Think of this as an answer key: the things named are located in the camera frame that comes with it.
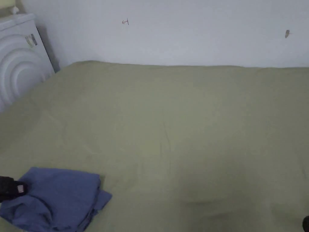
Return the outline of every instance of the label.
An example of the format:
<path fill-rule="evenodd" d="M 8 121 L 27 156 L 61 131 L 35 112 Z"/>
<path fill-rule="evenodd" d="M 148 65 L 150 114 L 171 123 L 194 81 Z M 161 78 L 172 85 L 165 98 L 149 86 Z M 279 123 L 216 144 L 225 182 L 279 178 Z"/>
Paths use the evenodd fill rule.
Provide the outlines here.
<path fill-rule="evenodd" d="M 19 193 L 22 193 L 23 192 L 23 185 L 18 185 L 17 189 L 18 189 Z"/>
<path fill-rule="evenodd" d="M 28 35 L 25 38 L 26 38 L 26 41 L 29 44 L 30 48 L 33 48 L 34 46 L 38 45 L 38 43 L 36 42 L 36 39 L 35 39 L 33 34 Z"/>

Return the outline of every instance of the folded blue fabric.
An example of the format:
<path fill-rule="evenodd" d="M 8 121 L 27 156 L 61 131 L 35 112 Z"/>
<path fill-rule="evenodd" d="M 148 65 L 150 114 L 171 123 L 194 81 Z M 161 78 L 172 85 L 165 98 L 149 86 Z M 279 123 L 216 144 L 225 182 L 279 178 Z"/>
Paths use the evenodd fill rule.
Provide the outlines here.
<path fill-rule="evenodd" d="M 28 194 L 4 201 L 0 216 L 29 232 L 82 232 L 112 198 L 87 172 L 33 167 L 20 181 Z"/>

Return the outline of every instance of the mattress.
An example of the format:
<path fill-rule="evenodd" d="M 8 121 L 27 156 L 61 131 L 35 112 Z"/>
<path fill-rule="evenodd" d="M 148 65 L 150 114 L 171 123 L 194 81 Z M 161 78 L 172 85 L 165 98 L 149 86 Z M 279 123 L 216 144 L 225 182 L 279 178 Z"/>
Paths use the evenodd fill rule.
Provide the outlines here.
<path fill-rule="evenodd" d="M 99 173 L 113 199 L 88 232 L 301 231 L 308 76 L 75 63 L 0 114 L 0 175 Z"/>

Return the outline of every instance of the wall mark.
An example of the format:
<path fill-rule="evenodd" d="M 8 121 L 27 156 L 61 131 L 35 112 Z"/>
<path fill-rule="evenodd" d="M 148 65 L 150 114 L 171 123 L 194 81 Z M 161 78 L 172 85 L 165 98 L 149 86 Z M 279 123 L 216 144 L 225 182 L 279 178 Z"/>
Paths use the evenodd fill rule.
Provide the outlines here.
<path fill-rule="evenodd" d="M 128 18 L 127 18 L 127 21 L 122 21 L 122 24 L 124 24 L 124 23 L 128 23 L 128 25 L 129 25 Z"/>
<path fill-rule="evenodd" d="M 290 30 L 286 30 L 286 38 L 289 36 Z"/>

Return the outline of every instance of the handwritten mark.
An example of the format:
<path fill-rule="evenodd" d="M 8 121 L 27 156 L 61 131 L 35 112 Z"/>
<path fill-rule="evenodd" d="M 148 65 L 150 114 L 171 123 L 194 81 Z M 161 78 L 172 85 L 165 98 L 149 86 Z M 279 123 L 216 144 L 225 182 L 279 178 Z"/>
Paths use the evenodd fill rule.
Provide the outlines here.
<path fill-rule="evenodd" d="M 129 25 L 128 18 L 127 18 L 127 21 L 122 21 L 122 24 L 124 24 L 124 23 L 128 23 L 128 25 Z"/>

